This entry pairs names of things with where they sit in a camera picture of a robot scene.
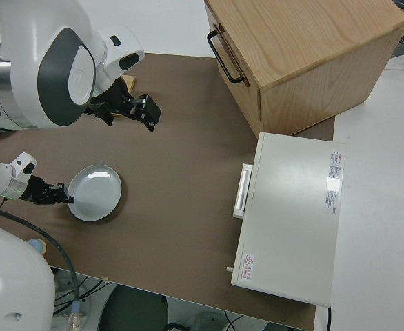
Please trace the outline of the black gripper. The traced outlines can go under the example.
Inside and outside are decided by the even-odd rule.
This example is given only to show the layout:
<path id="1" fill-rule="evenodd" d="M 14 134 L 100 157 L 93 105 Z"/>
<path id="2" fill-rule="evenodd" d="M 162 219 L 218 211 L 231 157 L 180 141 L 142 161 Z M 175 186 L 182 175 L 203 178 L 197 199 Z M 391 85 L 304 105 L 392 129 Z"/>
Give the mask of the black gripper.
<path id="1" fill-rule="evenodd" d="M 154 131 L 154 124 L 161 116 L 160 108 L 150 95 L 142 94 L 132 99 L 122 77 L 116 79 L 104 93 L 92 97 L 83 113 L 102 119 L 108 126 L 112 125 L 114 114 L 120 114 L 142 123 L 150 132 Z"/>
<path id="2" fill-rule="evenodd" d="M 50 205 L 54 204 L 54 199 L 67 199 L 67 203 L 74 203 L 74 197 L 69 196 L 65 183 L 52 185 L 31 175 L 24 191 L 24 200 L 37 205 Z"/>

